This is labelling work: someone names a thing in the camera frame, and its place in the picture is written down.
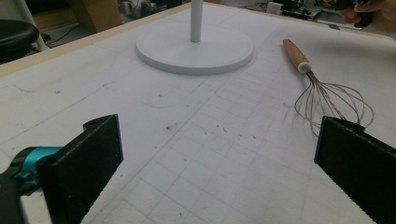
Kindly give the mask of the white hook stand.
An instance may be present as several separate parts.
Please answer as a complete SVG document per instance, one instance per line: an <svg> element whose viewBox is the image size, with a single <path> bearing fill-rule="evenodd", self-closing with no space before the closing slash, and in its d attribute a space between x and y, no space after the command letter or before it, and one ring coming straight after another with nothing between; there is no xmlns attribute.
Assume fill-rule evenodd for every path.
<svg viewBox="0 0 396 224"><path fill-rule="evenodd" d="M208 76L239 69L250 62L253 43L246 35L203 24L204 0L191 1L188 22L172 21L140 35L138 57L165 72Z"/></svg>

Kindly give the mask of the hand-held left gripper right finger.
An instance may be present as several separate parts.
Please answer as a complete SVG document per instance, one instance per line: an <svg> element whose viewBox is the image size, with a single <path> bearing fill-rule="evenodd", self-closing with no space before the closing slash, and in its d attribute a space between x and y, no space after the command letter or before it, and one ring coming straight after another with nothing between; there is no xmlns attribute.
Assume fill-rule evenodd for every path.
<svg viewBox="0 0 396 224"><path fill-rule="evenodd" d="M396 224L396 148L357 123L322 119L314 162L376 224Z"/></svg>

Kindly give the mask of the tall cardboard box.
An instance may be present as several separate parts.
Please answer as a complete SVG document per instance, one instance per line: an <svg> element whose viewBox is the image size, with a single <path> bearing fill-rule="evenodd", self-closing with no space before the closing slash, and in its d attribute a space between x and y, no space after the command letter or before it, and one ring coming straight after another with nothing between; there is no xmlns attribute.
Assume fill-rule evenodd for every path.
<svg viewBox="0 0 396 224"><path fill-rule="evenodd" d="M66 0L78 23L100 33L122 24L116 0Z"/></svg>

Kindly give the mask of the black round stool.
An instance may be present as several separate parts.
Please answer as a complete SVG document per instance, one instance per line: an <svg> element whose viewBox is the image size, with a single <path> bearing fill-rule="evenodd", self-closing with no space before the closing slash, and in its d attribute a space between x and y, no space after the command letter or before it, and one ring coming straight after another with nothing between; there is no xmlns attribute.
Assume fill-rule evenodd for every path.
<svg viewBox="0 0 396 224"><path fill-rule="evenodd" d="M0 20L0 63L22 58L38 38L38 30L29 22Z"/></svg>

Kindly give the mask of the white grid mat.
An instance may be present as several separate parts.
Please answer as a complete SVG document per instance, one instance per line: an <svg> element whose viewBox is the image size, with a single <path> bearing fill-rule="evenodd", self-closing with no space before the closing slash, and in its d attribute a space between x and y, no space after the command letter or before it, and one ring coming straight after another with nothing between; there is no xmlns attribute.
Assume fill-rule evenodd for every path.
<svg viewBox="0 0 396 224"><path fill-rule="evenodd" d="M282 42L319 79L360 91L375 111L368 133L396 147L396 41L207 4L206 22L252 40L247 66L182 76L137 57L141 34L189 16L178 7L0 65L0 172L117 114L124 159L83 224L374 224L315 164L293 108L306 82Z"/></svg>

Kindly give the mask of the wooden handled wire whisk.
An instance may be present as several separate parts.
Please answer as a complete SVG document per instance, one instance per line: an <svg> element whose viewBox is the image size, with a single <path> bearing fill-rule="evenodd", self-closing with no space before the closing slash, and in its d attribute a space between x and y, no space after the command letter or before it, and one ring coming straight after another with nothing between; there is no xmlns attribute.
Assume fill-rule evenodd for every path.
<svg viewBox="0 0 396 224"><path fill-rule="evenodd" d="M294 103L294 109L309 123L313 135L318 136L323 117L347 120L363 128L374 122L375 112L359 91L346 85L320 81L309 60L291 40L284 39L283 47L295 69L308 80L307 87Z"/></svg>

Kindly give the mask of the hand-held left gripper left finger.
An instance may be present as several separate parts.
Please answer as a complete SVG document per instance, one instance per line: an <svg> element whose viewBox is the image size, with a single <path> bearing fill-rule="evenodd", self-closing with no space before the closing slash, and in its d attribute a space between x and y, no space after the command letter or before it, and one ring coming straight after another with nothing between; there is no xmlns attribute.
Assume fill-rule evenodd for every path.
<svg viewBox="0 0 396 224"><path fill-rule="evenodd" d="M80 224L123 161L116 114L91 120L83 128L35 164L52 224Z"/></svg>

